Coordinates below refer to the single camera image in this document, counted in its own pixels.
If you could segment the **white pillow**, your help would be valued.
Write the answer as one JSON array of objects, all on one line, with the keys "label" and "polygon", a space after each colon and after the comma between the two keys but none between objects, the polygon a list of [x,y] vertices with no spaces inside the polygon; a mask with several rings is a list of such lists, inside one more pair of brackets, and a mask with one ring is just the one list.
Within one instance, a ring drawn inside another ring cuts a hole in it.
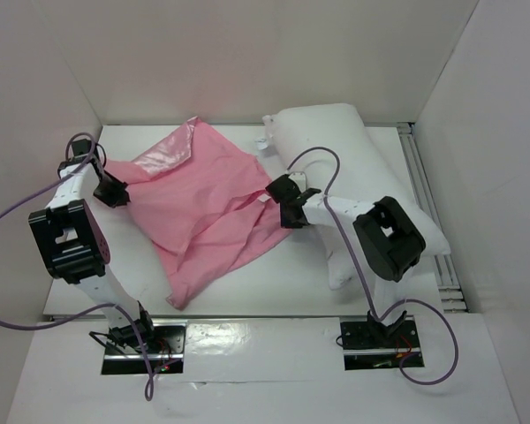
[{"label": "white pillow", "polygon": [[[283,166],[304,150],[325,147],[337,153],[341,168],[330,195],[353,201],[378,201],[390,196],[398,201],[425,239],[423,256],[450,254],[451,247],[436,223],[416,204],[406,183],[383,158],[373,143],[356,108],[334,103],[281,110],[263,117],[268,141],[275,147]],[[335,162],[324,151],[314,151],[298,160],[297,170],[306,174],[308,186],[325,189]],[[325,247],[329,288],[338,290],[357,272],[345,243],[328,215],[329,226],[316,226]]]}]

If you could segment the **pink satin pillowcase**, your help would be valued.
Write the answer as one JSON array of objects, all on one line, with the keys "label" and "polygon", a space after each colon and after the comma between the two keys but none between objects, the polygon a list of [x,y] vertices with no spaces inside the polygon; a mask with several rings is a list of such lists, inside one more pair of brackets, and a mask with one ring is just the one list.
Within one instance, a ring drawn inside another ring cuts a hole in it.
[{"label": "pink satin pillowcase", "polygon": [[126,183],[127,210],[155,247],[176,309],[290,234],[258,159],[197,117],[106,170]]}]

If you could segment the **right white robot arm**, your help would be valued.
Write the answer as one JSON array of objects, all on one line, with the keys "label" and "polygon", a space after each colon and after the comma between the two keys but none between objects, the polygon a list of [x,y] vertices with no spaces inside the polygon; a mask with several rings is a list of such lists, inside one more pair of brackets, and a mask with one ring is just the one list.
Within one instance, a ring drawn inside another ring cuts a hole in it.
[{"label": "right white robot arm", "polygon": [[284,228],[314,225],[337,229],[369,307],[363,333],[375,345],[393,346],[406,312],[395,321],[389,315],[403,302],[399,300],[386,312],[378,313],[366,273],[371,271],[379,279],[397,284],[419,263],[426,248],[425,239],[398,201],[390,196],[371,202],[354,201],[317,188],[302,191],[287,174],[267,185],[266,192],[279,205]]}]

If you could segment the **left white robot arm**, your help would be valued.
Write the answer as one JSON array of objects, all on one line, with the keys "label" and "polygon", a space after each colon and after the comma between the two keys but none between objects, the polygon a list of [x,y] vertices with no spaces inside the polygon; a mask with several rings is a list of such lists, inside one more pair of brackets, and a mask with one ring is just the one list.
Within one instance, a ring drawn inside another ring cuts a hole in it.
[{"label": "left white robot arm", "polygon": [[156,342],[153,321],[129,295],[110,268],[110,248],[87,200],[110,208],[129,202],[126,184],[94,158],[60,164],[61,184],[48,205],[31,213],[28,223],[46,270],[84,292],[108,320],[108,338],[116,345],[147,352]]}]

